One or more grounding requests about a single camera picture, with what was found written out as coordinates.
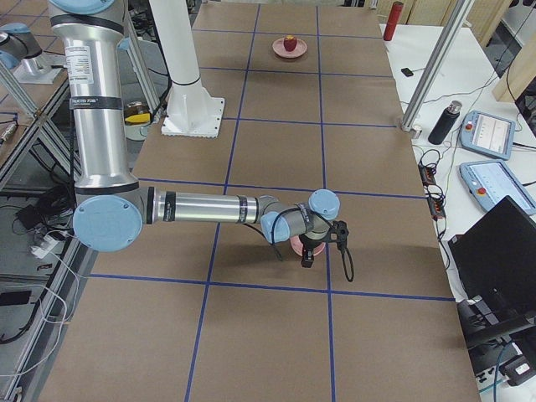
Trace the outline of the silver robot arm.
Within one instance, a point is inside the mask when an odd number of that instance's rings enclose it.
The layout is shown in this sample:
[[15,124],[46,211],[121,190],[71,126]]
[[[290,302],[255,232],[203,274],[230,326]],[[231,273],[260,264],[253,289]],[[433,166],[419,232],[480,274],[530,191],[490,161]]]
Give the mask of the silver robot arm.
[[49,56],[27,25],[1,27],[1,62],[19,83],[52,85],[64,64],[64,56]]
[[131,245],[146,224],[157,221],[253,224],[270,245],[301,243],[301,265],[334,243],[348,260],[347,225],[338,220],[340,202],[318,189],[304,203],[286,205],[261,196],[176,193],[144,188],[131,173],[126,155],[124,106],[117,50],[126,28],[123,1],[52,1],[51,28],[64,43],[70,109],[82,174],[75,183],[74,232],[100,252]]

